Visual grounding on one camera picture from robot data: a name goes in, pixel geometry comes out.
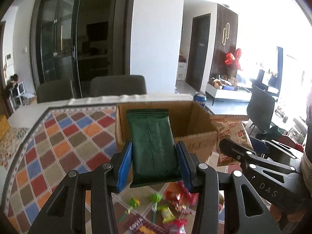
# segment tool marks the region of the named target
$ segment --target chair backrest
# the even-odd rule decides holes
[[[141,75],[100,76],[93,78],[90,96],[120,96],[146,94],[145,78]]]
[[[74,98],[70,79],[62,79],[40,84],[37,89],[37,103]]]
[[[270,128],[274,105],[275,100],[272,96],[253,86],[252,97],[247,106],[247,115],[259,129],[267,131]]]

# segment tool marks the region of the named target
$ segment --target green bag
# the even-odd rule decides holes
[[[181,179],[168,115],[168,109],[127,110],[133,161],[130,187]]]

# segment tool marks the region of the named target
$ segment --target silver screw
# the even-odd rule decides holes
[[[112,167],[112,165],[110,163],[104,163],[102,164],[103,169],[109,169]]]
[[[74,176],[76,176],[77,175],[77,172],[76,171],[70,171],[69,173],[68,173],[68,176],[69,177],[74,177]]]
[[[240,171],[233,171],[234,176],[236,177],[240,177],[242,175],[242,173]]]
[[[205,169],[208,168],[208,165],[206,165],[205,163],[200,163],[200,164],[198,165],[198,167],[199,167],[200,169],[202,169],[202,170],[205,170]]]

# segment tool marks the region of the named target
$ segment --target white cabinet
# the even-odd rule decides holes
[[[186,74],[186,62],[179,62],[177,66],[177,80],[184,81]]]

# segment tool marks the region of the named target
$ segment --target brown candy wrapper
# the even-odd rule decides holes
[[[219,143],[223,138],[229,138],[232,141],[252,149],[249,136],[242,121],[248,117],[244,115],[211,115],[210,122],[217,131],[217,147],[216,151],[219,153],[219,160],[217,166],[238,164],[239,162],[231,157],[223,155],[220,151]]]

